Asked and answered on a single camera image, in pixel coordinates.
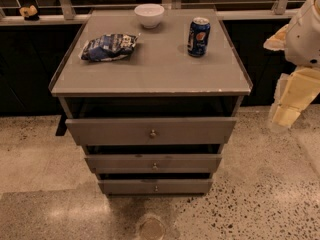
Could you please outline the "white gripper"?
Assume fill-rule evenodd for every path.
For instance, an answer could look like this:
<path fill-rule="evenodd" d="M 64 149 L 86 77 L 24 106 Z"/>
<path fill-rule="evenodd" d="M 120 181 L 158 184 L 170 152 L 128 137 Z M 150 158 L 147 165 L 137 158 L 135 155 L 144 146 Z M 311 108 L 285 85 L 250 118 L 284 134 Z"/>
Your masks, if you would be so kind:
<path fill-rule="evenodd" d="M 271 51 L 283 51 L 288 25 L 284 25 L 268 38 L 263 47 Z M 320 93 L 320 70 L 297 66 L 290 74 L 282 74 L 277 81 L 274 103 L 270 109 L 272 126 L 290 128 Z"/>

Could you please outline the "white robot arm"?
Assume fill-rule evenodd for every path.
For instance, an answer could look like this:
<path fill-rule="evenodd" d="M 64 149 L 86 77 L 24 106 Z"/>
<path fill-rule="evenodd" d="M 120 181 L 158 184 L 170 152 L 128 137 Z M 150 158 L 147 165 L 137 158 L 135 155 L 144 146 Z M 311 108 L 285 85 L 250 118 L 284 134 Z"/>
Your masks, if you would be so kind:
<path fill-rule="evenodd" d="M 270 110 L 273 127 L 290 128 L 320 94 L 320 0 L 306 0 L 263 47 L 296 66 L 279 78 Z"/>

